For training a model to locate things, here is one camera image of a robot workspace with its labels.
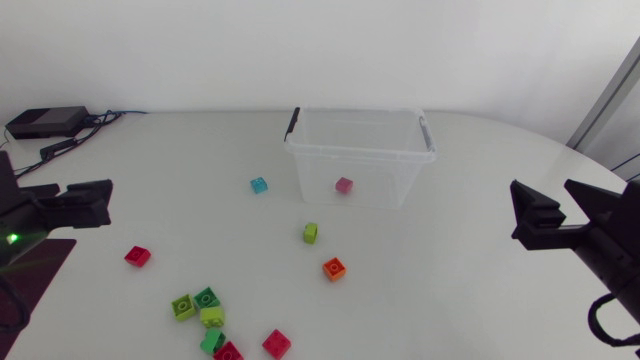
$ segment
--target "power adapter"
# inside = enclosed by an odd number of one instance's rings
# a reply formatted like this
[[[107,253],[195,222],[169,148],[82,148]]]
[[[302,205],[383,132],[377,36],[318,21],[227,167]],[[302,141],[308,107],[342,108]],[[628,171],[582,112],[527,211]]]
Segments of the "power adapter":
[[[15,139],[74,137],[85,128],[89,115],[84,106],[29,109],[11,120],[6,128]]]

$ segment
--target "green lego brick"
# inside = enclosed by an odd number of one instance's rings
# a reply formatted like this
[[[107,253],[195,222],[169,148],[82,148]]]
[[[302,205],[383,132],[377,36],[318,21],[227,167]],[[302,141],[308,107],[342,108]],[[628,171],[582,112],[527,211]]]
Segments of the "green lego brick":
[[[201,309],[200,321],[207,328],[220,327],[224,325],[224,310],[220,306]]]
[[[210,287],[202,290],[198,295],[193,297],[200,309],[206,307],[214,307],[220,305],[220,300],[216,297]]]
[[[315,244],[318,236],[318,224],[308,223],[304,227],[304,242],[307,244]]]
[[[220,350],[225,340],[226,336],[224,336],[222,331],[209,329],[204,335],[204,340],[200,343],[200,349],[209,355],[213,355]]]
[[[185,321],[196,314],[196,306],[189,294],[171,302],[171,308],[178,321]]]

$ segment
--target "yellow-green lego brick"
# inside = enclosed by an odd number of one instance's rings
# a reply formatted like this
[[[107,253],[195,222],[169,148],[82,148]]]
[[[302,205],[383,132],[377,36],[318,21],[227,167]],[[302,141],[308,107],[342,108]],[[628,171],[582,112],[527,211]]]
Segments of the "yellow-green lego brick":
[[[185,321],[196,314],[196,306],[191,295],[187,294],[171,302],[173,316],[178,321]]]
[[[224,310],[221,306],[200,309],[200,321],[206,328],[224,325]]]
[[[307,244],[315,244],[318,236],[318,224],[308,223],[304,227],[304,242]]]

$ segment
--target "lego brick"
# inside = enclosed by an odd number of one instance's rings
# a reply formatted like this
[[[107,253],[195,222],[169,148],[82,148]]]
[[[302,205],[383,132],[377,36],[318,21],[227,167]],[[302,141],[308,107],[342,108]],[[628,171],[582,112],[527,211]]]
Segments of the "lego brick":
[[[256,194],[260,194],[261,192],[267,191],[269,189],[269,187],[267,186],[267,182],[264,181],[264,179],[261,177],[251,180],[251,188]]]
[[[218,329],[209,329],[204,334],[204,340],[200,343],[200,349],[209,355],[215,354],[226,340],[224,333]]]
[[[318,224],[308,223],[304,227],[304,242],[307,244],[315,244],[318,236]]]
[[[327,261],[322,268],[331,281],[336,281],[347,273],[347,268],[342,265],[338,258],[333,258]]]
[[[145,248],[134,246],[124,259],[131,265],[142,267],[151,257],[151,252]]]
[[[220,300],[216,297],[216,294],[213,293],[210,287],[202,290],[198,295],[193,297],[196,305],[200,309],[204,309],[206,307],[214,307],[220,305]]]
[[[343,194],[348,194],[353,187],[353,181],[347,178],[340,178],[338,182],[336,182],[336,190]]]
[[[244,360],[231,341],[227,342],[213,355],[214,360]]]
[[[274,359],[280,360],[291,347],[291,341],[278,331],[278,329],[275,329],[267,340],[262,343],[262,347],[264,347]]]
[[[220,306],[200,309],[200,321],[207,328],[224,325],[224,310]]]
[[[173,316],[178,321],[185,321],[196,314],[196,306],[191,295],[187,294],[171,302]]]

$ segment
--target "cable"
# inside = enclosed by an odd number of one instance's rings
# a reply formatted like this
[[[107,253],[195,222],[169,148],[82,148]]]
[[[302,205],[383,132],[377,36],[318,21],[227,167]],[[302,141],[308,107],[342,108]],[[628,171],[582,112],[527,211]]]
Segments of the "cable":
[[[2,145],[0,145],[0,149],[2,149],[3,146],[9,143],[9,138],[7,137],[7,128],[4,128],[4,133],[2,133],[2,135],[4,136],[4,142],[2,143]]]
[[[111,110],[107,110],[107,112],[104,113],[104,114],[89,115],[83,120],[83,123],[84,123],[85,127],[91,128],[91,131],[89,132],[89,134],[87,134],[86,136],[84,136],[82,138],[76,139],[76,144],[74,144],[73,146],[70,146],[70,147],[68,147],[68,148],[66,148],[64,150],[61,150],[59,153],[52,152],[46,158],[42,159],[41,161],[39,161],[39,162],[37,162],[37,163],[35,163],[33,165],[26,166],[26,167],[14,170],[14,172],[21,171],[21,172],[16,174],[16,179],[19,179],[22,176],[39,169],[41,166],[49,163],[51,160],[53,160],[53,159],[55,159],[57,157],[60,157],[60,156],[62,156],[64,154],[68,153],[69,151],[72,151],[72,150],[78,148],[85,141],[89,140],[91,137],[93,137],[95,134],[97,134],[98,131],[100,131],[100,129],[102,129],[104,126],[110,125],[111,123],[113,123],[114,121],[119,119],[122,115],[128,114],[128,113],[147,114],[147,112],[137,111],[137,110],[127,110],[127,111],[111,111]]]
[[[22,298],[22,295],[11,285],[7,279],[0,275],[0,289],[3,290],[9,299],[16,305],[16,308],[20,312],[20,320],[13,325],[0,324],[0,333],[18,332],[24,329],[31,320],[31,311],[27,303]]]
[[[640,156],[640,153],[638,153],[635,156],[632,156],[632,157],[628,158],[627,160],[623,161],[620,165],[618,165],[618,166],[614,167],[613,169],[611,169],[611,171],[618,170],[619,167],[626,165],[629,161],[637,158],[638,156]]]
[[[602,305],[608,303],[609,301],[615,298],[616,297],[613,294],[607,294],[593,302],[593,304],[591,305],[591,308],[589,308],[589,315],[587,316],[587,321],[589,322],[589,329],[591,329],[591,332],[593,333],[593,335],[597,337],[600,341],[602,341],[605,344],[611,345],[613,347],[640,345],[640,334],[630,336],[624,340],[615,339],[615,338],[612,338],[609,334],[607,334],[607,332],[604,331],[604,329],[602,328],[602,325],[600,325],[600,322],[598,322],[598,317],[596,316],[598,309],[600,309]]]

